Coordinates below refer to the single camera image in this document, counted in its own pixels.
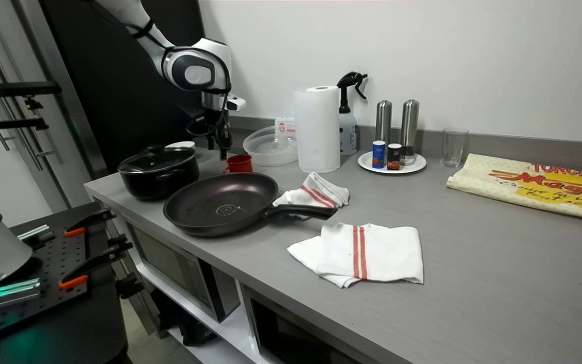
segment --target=white towel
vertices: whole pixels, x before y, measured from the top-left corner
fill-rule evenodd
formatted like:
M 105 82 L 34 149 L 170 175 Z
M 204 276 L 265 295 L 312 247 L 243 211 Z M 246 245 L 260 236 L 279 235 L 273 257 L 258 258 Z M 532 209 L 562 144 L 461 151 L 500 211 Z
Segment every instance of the white towel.
M 337 288 L 356 281 L 424 283 L 419 241 L 411 227 L 326 223 L 320 236 L 295 243 L 289 252 Z
M 279 197 L 273 207 L 279 204 L 307 204 L 307 207 L 326 207 L 339 209 L 349 202 L 349 190 L 330 184 L 328 181 L 320 178 L 319 175 L 310 172 L 302 187 L 297 190 L 286 190 Z

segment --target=kitchen counter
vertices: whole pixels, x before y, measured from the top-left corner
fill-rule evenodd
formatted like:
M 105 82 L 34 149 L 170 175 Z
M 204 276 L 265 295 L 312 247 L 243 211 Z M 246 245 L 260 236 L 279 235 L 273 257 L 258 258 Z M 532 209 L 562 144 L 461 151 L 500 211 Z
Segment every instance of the kitchen counter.
M 215 164 L 202 164 L 206 177 Z M 297 188 L 295 165 L 262 170 Z M 319 235 L 319 220 L 275 223 L 226 238 L 193 238 L 139 202 L 116 175 L 88 183 L 92 199 L 126 223 L 231 276 L 379 363 L 582 363 L 582 218 L 463 195 L 452 170 L 427 159 L 411 177 L 364 172 L 349 157 L 326 181 L 351 190 L 330 220 L 415 227 L 424 285 L 319 279 L 286 247 Z

